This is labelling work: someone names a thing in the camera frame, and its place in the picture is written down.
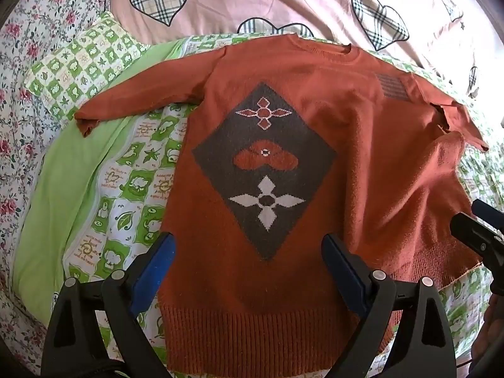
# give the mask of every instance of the sweater's right sleeve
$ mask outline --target sweater's right sleeve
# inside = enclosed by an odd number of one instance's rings
[[[172,102],[200,103],[205,83],[225,53],[223,47],[163,61],[106,90],[75,113],[79,130],[87,136],[100,120],[139,115]]]

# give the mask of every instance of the human hand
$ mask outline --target human hand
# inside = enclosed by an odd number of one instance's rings
[[[471,356],[474,361],[478,360],[485,353],[487,348],[497,339],[502,330],[504,330],[503,314],[496,314],[502,309],[503,302],[504,297],[495,294],[492,294],[492,297],[490,297],[490,305],[483,317],[483,327],[471,348]]]

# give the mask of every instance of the green checkered pillow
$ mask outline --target green checkered pillow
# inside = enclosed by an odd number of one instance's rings
[[[70,44],[35,63],[25,86],[65,125],[148,47],[137,42],[106,11]]]

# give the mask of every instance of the pillow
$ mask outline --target pillow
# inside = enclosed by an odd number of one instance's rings
[[[380,51],[435,69],[462,92],[475,89],[470,30],[452,0],[110,0],[110,10],[145,44],[296,32]]]
[[[65,125],[84,102],[110,84],[148,47],[105,11],[89,30],[36,62],[26,76],[25,86]]]

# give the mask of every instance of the white flower motif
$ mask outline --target white flower motif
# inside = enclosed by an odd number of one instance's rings
[[[261,193],[259,196],[252,196],[251,194],[244,193],[229,200],[235,203],[241,204],[242,206],[249,208],[250,206],[257,205],[261,208],[261,212],[258,215],[258,219],[261,221],[266,230],[269,230],[277,218],[276,213],[273,211],[275,207],[283,206],[284,208],[291,208],[304,202],[304,199],[296,198],[290,194],[284,194],[282,196],[275,196],[273,194],[273,189],[275,184],[265,176],[263,180],[257,186]]]

